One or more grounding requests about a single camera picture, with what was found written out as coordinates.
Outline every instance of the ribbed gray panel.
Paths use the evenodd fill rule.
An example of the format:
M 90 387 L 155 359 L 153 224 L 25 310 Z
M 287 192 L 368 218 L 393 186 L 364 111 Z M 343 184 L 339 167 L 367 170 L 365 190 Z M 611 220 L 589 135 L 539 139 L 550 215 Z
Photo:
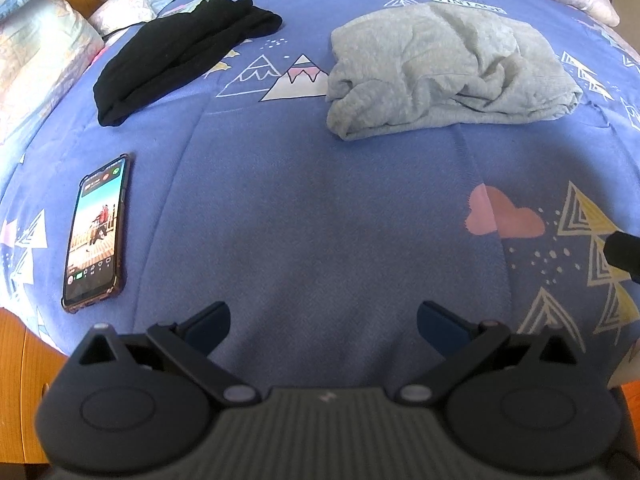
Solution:
M 52 478 L 83 477 L 57 471 Z M 503 473 L 479 463 L 452 443 L 433 413 L 398 406 L 382 390 L 364 388 L 274 389 L 258 406 L 224 412 L 214 431 L 179 463 L 135 478 L 524 480 L 534 477 Z M 561 478 L 608 480 L 597 468 Z

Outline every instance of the white pillow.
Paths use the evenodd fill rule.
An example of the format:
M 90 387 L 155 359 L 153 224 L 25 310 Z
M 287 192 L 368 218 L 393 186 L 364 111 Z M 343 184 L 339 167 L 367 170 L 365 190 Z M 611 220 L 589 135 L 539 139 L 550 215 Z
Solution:
M 150 22 L 173 0 L 108 0 L 89 18 L 104 38 L 136 23 Z
M 42 123 L 103 46 L 65 0 L 30 0 L 0 23 L 0 198 Z

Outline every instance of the smartphone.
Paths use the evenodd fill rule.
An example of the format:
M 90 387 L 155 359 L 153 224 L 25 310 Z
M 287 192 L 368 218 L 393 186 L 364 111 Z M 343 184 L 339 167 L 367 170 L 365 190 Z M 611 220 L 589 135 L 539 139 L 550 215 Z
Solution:
M 62 293 L 62 308 L 70 314 L 122 289 L 124 200 L 131 160 L 124 153 L 80 182 Z

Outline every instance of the pink cloud print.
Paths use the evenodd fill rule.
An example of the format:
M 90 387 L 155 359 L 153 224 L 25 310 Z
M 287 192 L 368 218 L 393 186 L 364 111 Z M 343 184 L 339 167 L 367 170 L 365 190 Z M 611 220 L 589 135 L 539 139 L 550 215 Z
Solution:
M 516 207 L 503 192 L 480 184 L 469 196 L 471 213 L 466 228 L 482 236 L 498 231 L 500 238 L 536 238 L 545 233 L 545 223 L 528 207 Z

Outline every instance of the phone case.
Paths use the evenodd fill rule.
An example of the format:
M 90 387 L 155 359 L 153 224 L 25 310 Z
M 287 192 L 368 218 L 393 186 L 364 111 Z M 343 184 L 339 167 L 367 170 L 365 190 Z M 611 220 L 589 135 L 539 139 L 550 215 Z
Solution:
M 133 164 L 132 154 L 123 153 L 119 155 L 117 158 L 114 158 L 111 162 L 108 162 L 103 167 L 99 168 L 98 170 L 95 170 L 85 175 L 80 181 L 78 195 L 80 194 L 80 190 L 82 189 L 82 184 L 86 179 L 88 179 L 90 176 L 96 173 L 99 173 L 100 171 L 106 170 L 106 168 L 108 168 L 111 164 L 113 164 L 117 160 L 120 160 L 121 158 L 124 158 L 126 163 L 125 163 L 124 173 L 122 175 L 122 192 L 120 193 L 120 205 L 118 206 L 118 223 L 116 224 L 116 230 L 115 230 L 113 284 L 105 292 L 102 292 L 100 294 L 97 294 L 96 296 L 87 298 L 81 303 L 75 303 L 72 305 L 65 304 L 64 282 L 66 279 L 66 262 L 68 261 L 68 256 L 69 256 L 68 251 L 69 251 L 69 247 L 71 247 L 71 240 L 73 237 L 73 229 L 71 229 L 69 231 L 69 242 L 66 245 L 67 253 L 65 258 L 65 272 L 63 275 L 63 292 L 62 292 L 62 298 L 60 300 L 62 309 L 69 314 L 76 314 L 78 311 L 82 310 L 83 308 L 91 306 L 92 304 L 97 303 L 98 301 L 106 300 L 111 296 L 116 296 L 117 294 L 120 293 L 120 291 L 124 286 L 124 277 L 122 272 L 122 239 L 123 239 L 124 226 L 127 221 L 126 197 L 127 197 L 127 187 L 129 185 L 129 173 L 131 171 L 131 165 Z

